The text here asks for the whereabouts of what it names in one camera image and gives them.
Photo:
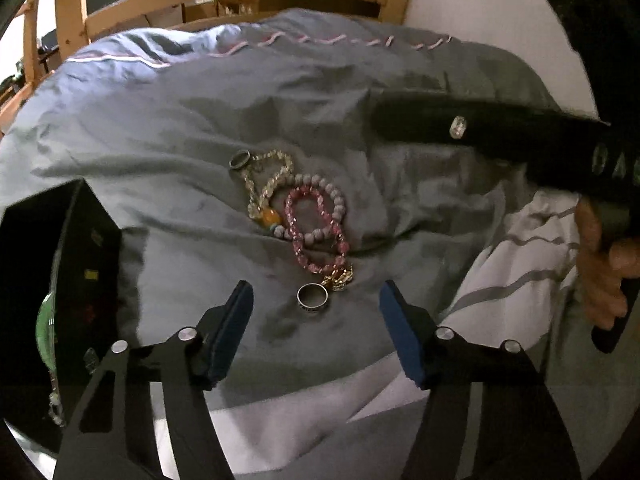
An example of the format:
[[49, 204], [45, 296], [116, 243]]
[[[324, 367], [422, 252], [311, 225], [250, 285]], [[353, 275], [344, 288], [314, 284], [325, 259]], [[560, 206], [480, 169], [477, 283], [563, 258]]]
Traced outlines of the person's right hand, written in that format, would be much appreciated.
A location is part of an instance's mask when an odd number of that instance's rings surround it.
[[576, 266], [587, 318], [602, 330], [612, 330], [628, 311], [623, 279], [639, 277], [639, 241], [621, 240], [609, 252], [601, 252], [601, 222], [585, 198], [576, 206], [575, 222], [579, 234]]

